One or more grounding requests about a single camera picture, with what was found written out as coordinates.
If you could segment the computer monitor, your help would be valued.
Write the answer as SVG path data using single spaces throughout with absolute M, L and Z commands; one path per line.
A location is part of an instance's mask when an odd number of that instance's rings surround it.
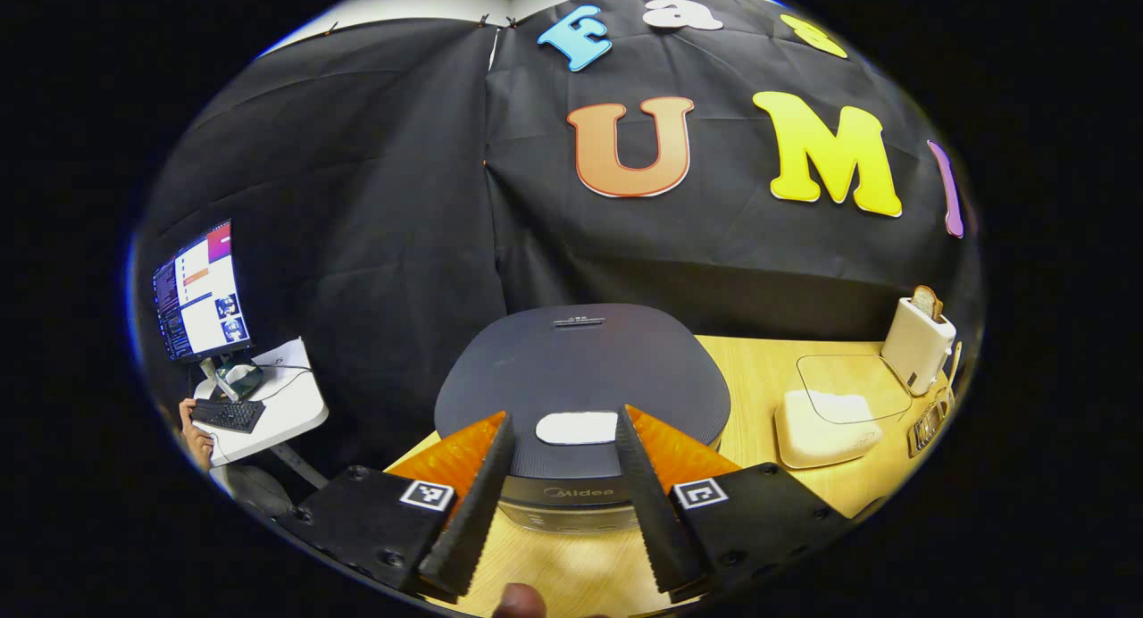
M 155 320 L 173 362 L 199 362 L 253 345 L 234 268 L 232 220 L 193 236 L 152 275 Z

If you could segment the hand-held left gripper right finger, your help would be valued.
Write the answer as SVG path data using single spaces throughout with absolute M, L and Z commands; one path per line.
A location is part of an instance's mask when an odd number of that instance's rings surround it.
M 657 588 L 725 594 L 780 573 L 853 528 L 776 463 L 740 467 L 625 406 L 616 451 Z

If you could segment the black keyboard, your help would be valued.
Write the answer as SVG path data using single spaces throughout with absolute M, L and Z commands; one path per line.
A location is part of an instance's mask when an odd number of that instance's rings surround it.
M 261 401 L 205 401 L 197 399 L 195 406 L 189 411 L 189 419 L 213 427 L 251 434 L 265 410 Z

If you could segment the wooden spoon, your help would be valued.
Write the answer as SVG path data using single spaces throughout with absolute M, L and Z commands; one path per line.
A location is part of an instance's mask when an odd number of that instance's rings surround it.
M 940 410 L 940 419 L 942 420 L 946 419 L 948 415 L 956 409 L 954 382 L 956 374 L 958 374 L 961 361 L 961 348 L 964 348 L 964 342 L 956 342 L 951 369 L 948 370 L 948 384 L 943 390 L 940 390 L 940 395 L 936 398 L 936 404 L 938 404 Z

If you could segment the white rice box clear lid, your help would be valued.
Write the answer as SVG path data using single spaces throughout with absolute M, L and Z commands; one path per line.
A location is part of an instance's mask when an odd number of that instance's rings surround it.
M 908 412 L 912 396 L 878 355 L 805 355 L 774 410 L 780 459 L 793 469 L 870 454 Z

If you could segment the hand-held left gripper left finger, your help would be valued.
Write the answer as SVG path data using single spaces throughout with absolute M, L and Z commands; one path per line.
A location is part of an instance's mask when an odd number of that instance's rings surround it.
M 384 586 L 455 601 L 469 593 L 514 446 L 511 415 L 491 414 L 387 471 L 347 467 L 277 522 Z

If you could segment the black backdrop cloth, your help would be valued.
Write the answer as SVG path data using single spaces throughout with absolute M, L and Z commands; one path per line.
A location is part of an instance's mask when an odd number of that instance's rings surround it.
M 163 404 L 152 276 L 229 220 L 254 345 L 301 338 L 322 469 L 424 438 L 454 361 L 520 310 L 629 302 L 700 336 L 874 342 L 917 284 L 980 361 L 980 215 L 946 227 L 942 134 L 840 39 L 769 0 L 568 0 L 515 29 L 408 17 L 267 53 L 155 179 L 134 248 L 139 372 Z

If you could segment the white toaster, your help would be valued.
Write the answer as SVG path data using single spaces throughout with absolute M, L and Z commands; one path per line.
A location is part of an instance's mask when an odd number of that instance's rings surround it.
M 924 396 L 938 382 L 954 340 L 956 326 L 948 318 L 936 322 L 902 297 L 880 356 L 912 395 Z

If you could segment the dark teal object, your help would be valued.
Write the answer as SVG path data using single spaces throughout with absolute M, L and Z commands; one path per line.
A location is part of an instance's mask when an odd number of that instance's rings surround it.
M 263 370 L 261 366 L 254 363 L 226 359 L 213 377 L 217 387 L 223 391 L 223 395 L 237 403 L 245 401 L 261 386 Z

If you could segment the dark grey rice cooker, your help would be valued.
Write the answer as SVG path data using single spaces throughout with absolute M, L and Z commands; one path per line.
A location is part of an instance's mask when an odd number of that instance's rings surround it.
M 448 438 L 506 411 L 515 435 L 499 497 L 507 519 L 550 533 L 623 531 L 637 525 L 615 451 L 625 406 L 716 448 L 732 399 L 697 337 L 661 310 L 531 308 L 470 342 L 439 391 L 434 426 Z

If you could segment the white side table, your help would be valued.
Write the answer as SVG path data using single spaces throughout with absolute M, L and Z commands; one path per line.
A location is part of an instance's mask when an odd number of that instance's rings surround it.
M 315 430 L 327 420 L 330 410 L 320 393 L 302 338 L 286 342 L 254 358 L 263 369 L 263 382 L 251 399 L 264 406 L 249 434 L 197 423 L 213 439 L 211 476 L 221 475 L 225 464 L 269 450 L 317 489 L 328 479 L 319 474 L 288 446 L 291 438 Z

